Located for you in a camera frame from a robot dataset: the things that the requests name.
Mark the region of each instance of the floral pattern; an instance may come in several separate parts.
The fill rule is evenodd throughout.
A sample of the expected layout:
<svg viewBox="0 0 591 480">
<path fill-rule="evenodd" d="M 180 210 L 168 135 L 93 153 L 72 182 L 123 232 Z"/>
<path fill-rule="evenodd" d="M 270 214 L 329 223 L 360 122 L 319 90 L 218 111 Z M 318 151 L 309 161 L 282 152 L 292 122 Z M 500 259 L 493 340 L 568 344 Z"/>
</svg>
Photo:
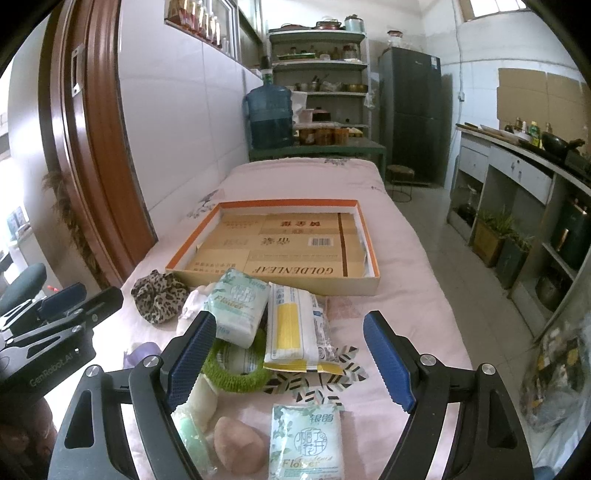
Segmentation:
<svg viewBox="0 0 591 480">
<path fill-rule="evenodd" d="M 280 395 L 290 392 L 296 403 L 326 405 L 333 404 L 343 409 L 338 393 L 356 382 L 367 380 L 365 369 L 353 362 L 359 352 L 354 346 L 337 349 L 337 356 L 343 368 L 343 375 L 305 372 L 276 372 L 263 389 L 268 394 Z"/>
</svg>

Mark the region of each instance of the bowl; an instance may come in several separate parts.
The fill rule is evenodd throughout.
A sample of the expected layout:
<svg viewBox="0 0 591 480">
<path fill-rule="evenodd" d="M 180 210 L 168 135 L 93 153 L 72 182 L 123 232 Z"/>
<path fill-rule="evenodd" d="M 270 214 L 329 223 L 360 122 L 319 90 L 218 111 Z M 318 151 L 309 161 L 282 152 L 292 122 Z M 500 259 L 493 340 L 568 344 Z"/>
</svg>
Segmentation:
<svg viewBox="0 0 591 480">
<path fill-rule="evenodd" d="M 369 91 L 369 86 L 363 83 L 345 83 L 343 85 L 343 90 L 350 93 L 367 93 Z"/>
</svg>

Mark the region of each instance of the pink bedsheet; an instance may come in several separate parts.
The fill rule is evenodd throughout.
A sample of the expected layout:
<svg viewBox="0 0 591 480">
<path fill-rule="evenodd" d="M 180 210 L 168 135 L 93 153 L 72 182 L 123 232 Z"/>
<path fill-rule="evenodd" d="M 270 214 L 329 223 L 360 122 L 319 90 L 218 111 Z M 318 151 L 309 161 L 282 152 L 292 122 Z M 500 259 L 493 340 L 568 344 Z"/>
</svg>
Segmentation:
<svg viewBox="0 0 591 480">
<path fill-rule="evenodd" d="M 471 368 L 452 309 L 431 270 L 426 253 L 412 227 L 387 195 L 374 164 L 365 160 L 292 158 L 241 165 L 219 186 L 208 202 L 171 231 L 148 253 L 122 288 L 123 308 L 95 330 L 97 357 L 93 363 L 105 371 L 120 369 L 122 352 L 132 342 L 152 341 L 164 348 L 174 336 L 176 322 L 154 327 L 137 312 L 131 288 L 153 269 L 164 271 L 174 252 L 188 237 L 200 215 L 218 201 L 329 198 L 360 202 L 374 244 L 381 282 L 373 297 L 335 297 L 329 308 L 333 343 L 353 345 L 355 361 L 365 368 L 367 380 L 339 393 L 343 414 L 345 474 L 351 480 L 376 480 L 394 451 L 407 421 L 407 414 L 392 402 L 377 367 L 365 345 L 362 320 L 367 312 L 380 310 L 398 335 L 408 337 L 419 353 L 432 353 L 449 366 Z M 49 396 L 59 422 L 80 379 L 72 376 Z M 221 394 L 216 417 L 240 419 L 256 428 L 268 442 L 274 403 L 293 404 L 289 394 Z M 142 479 L 152 473 L 142 450 L 131 408 L 125 408 L 128 437 Z M 457 406 L 450 406 L 437 453 L 428 478 L 443 473 L 455 428 Z M 267 479 L 267 468 L 253 479 Z M 236 479 L 221 467 L 219 480 Z"/>
</svg>

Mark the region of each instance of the water jug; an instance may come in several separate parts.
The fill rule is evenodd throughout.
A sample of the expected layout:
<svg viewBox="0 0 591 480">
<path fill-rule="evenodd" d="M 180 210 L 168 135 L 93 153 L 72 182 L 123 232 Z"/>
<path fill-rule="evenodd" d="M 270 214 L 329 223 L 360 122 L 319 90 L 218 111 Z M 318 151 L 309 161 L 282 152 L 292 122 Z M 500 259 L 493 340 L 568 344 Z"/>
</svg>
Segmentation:
<svg viewBox="0 0 591 480">
<path fill-rule="evenodd" d="M 257 150 L 293 144 L 291 91 L 273 85 L 270 63 L 269 57 L 262 58 L 264 84 L 247 94 L 243 102 L 246 137 L 250 148 Z"/>
</svg>

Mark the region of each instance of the gray refrigerator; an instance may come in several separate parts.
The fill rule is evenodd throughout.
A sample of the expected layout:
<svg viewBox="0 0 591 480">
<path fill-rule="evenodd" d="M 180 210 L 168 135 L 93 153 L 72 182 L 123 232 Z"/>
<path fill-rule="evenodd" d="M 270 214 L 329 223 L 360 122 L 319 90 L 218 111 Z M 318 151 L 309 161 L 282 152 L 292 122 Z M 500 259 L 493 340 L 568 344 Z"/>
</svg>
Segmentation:
<svg viewBox="0 0 591 480">
<path fill-rule="evenodd" d="M 379 85 L 380 143 L 388 150 L 387 164 L 412 168 L 417 182 L 441 183 L 440 60 L 389 48 L 379 59 Z"/>
</svg>

